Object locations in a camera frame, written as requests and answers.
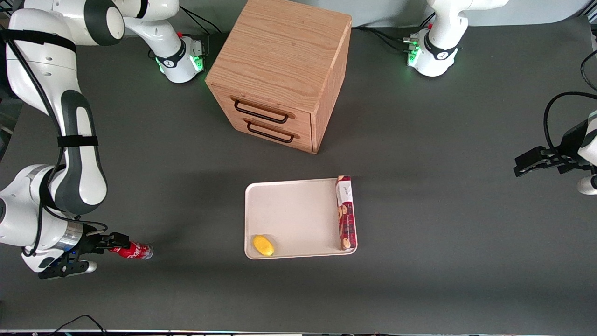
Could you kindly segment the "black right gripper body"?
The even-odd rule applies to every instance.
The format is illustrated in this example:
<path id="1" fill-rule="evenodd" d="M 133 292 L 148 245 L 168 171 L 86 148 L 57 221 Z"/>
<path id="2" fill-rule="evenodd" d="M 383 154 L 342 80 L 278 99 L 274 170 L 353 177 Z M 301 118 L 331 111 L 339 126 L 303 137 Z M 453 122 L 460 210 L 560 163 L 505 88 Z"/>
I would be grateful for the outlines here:
<path id="1" fill-rule="evenodd" d="M 107 241 L 107 233 L 90 224 L 82 224 L 82 236 L 71 250 L 65 253 L 66 267 L 97 267 L 95 261 L 84 260 L 83 255 L 92 254 L 94 243 Z"/>

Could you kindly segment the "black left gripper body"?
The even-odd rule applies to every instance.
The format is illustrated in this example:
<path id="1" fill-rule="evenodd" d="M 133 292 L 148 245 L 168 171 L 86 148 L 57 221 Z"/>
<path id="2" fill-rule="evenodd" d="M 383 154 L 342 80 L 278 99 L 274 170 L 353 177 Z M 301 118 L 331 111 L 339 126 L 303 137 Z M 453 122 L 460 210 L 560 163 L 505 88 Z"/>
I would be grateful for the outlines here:
<path id="1" fill-rule="evenodd" d="M 566 161 L 558 168 L 559 174 L 578 169 L 594 173 L 594 121 L 585 120 L 567 131 L 557 147 Z"/>

